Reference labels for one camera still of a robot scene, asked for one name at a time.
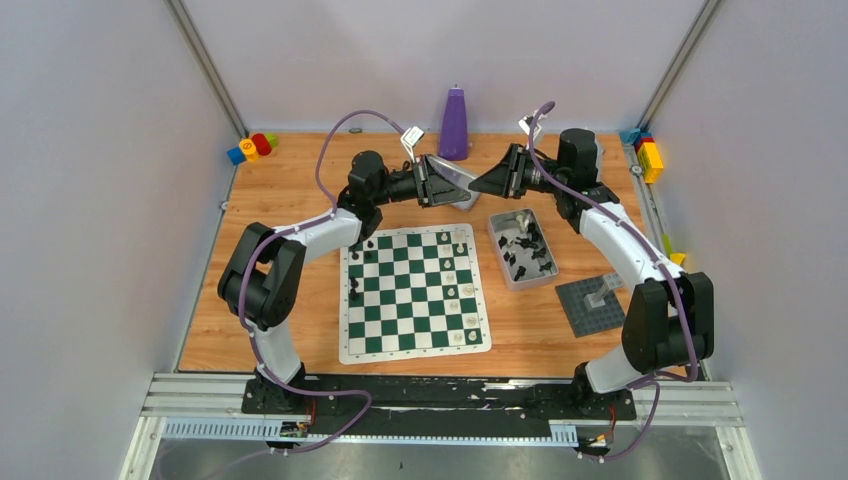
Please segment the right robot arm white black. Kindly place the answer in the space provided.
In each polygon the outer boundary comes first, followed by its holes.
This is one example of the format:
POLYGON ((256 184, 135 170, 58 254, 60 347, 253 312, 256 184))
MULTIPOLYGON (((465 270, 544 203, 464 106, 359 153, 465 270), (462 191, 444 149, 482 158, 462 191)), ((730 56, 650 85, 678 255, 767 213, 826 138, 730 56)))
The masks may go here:
POLYGON ((675 366, 697 367, 715 348, 712 281, 702 272, 685 272, 634 226, 600 180, 601 159, 595 133, 571 128, 560 133, 555 158, 513 143, 469 185, 503 198, 519 199, 527 191, 552 194, 560 217, 602 253, 628 288, 620 345, 575 372, 583 382, 572 388, 571 403, 589 418, 609 407, 610 392, 670 377, 675 366))

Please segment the metal tin lid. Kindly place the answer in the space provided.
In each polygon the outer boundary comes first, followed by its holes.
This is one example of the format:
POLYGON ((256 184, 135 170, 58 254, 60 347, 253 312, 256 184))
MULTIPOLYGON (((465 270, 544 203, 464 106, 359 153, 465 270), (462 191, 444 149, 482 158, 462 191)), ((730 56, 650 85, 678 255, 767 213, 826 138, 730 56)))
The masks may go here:
POLYGON ((461 211, 470 211, 481 196, 479 192, 469 188, 470 183, 477 178, 477 175, 455 162, 446 160, 438 155, 428 154, 426 158, 434 170, 442 177, 470 194, 469 199, 453 203, 453 206, 461 211))

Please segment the grey lego baseplate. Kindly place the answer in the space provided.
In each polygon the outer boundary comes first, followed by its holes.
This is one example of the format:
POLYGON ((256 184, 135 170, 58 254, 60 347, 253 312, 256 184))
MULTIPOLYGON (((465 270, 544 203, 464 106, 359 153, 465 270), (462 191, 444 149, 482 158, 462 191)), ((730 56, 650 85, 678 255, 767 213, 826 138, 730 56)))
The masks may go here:
POLYGON ((602 333, 623 326, 625 313, 615 294, 623 287, 623 281, 615 273, 555 287, 575 337, 602 333))

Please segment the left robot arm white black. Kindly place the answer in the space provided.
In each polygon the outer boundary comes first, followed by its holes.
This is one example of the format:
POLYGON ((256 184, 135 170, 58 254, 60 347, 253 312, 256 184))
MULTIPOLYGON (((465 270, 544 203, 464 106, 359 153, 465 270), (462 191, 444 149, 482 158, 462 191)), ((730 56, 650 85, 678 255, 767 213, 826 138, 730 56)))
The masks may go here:
POLYGON ((353 157, 346 187, 324 214, 282 228, 258 222, 245 228, 217 294, 248 334, 257 374, 271 383, 271 404, 293 413, 309 393, 287 322, 304 267, 367 240, 381 223, 386 204, 414 200, 427 208, 470 197, 467 188, 439 173, 426 157, 405 170, 391 171, 379 153, 366 150, 353 157))

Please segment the metal tin box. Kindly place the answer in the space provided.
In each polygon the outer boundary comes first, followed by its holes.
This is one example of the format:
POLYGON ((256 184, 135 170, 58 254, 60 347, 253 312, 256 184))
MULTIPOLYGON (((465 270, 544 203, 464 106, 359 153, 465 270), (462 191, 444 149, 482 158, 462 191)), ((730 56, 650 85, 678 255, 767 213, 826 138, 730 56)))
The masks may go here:
POLYGON ((487 230, 509 291, 541 287, 558 276, 552 248, 531 208, 494 214, 487 230))

